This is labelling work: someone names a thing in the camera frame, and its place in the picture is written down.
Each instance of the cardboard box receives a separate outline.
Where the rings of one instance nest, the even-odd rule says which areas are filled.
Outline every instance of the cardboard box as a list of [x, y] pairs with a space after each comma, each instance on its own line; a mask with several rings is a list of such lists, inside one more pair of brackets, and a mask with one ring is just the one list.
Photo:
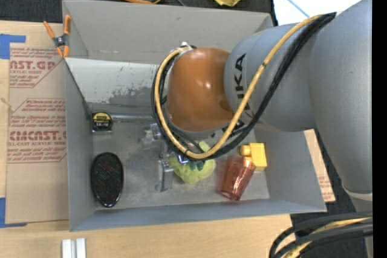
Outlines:
[[[192, 185], [175, 179], [172, 189], [156, 191], [160, 150], [144, 151], [138, 143], [153, 123], [155, 69], [170, 50], [185, 41], [230, 51], [272, 27], [269, 14], [63, 0], [67, 14], [73, 19], [65, 68], [70, 230], [325, 211], [304, 132], [255, 131], [246, 138], [265, 143], [268, 167], [235, 203], [216, 193], [215, 174]], [[89, 116], [96, 109], [124, 121], [114, 123], [112, 134], [93, 135]], [[106, 151], [125, 170], [122, 196], [111, 209], [98, 204], [90, 185], [93, 158]]]

